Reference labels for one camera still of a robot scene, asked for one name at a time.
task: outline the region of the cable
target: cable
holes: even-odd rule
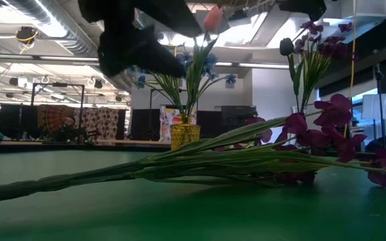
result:
[[[38,35],[39,31],[37,30],[37,31],[35,32],[34,36],[29,37],[29,38],[26,38],[26,39],[19,39],[19,38],[17,37],[17,33],[19,33],[19,31],[17,31],[16,34],[15,34],[16,39],[17,39],[18,41],[20,41],[20,42],[25,42],[25,41],[30,41],[30,40],[32,40],[33,38],[35,38],[35,37]]]
[[[354,10],[354,39],[352,41],[352,56],[351,56],[351,83],[349,87],[349,99],[352,103],[352,87],[354,86],[354,74],[355,74],[355,44],[357,40],[357,6],[358,0],[355,1]],[[346,138],[346,131],[348,130],[348,124],[345,125],[344,136]]]

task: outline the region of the table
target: table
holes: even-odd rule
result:
[[[0,154],[0,184],[86,171],[153,153]],[[328,168],[314,186],[98,183],[0,202],[0,240],[386,240],[386,189]]]

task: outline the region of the ceiling light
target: ceiling light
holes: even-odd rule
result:
[[[283,64],[250,64],[250,63],[240,63],[239,67],[244,68],[273,68],[273,69],[281,69],[287,70],[289,68],[288,65]]]
[[[232,66],[232,63],[229,62],[218,62],[215,66]]]

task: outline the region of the red patterned cloth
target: red patterned cloth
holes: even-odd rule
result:
[[[78,126],[80,109],[74,112],[75,122]],[[114,145],[114,143],[97,143],[96,140],[115,140],[119,111],[109,108],[83,108],[82,127],[86,131],[98,131],[99,135],[93,137],[93,142],[98,145]]]

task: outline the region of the lamp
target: lamp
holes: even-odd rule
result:
[[[95,88],[102,88],[103,87],[102,80],[95,80],[94,87]]]

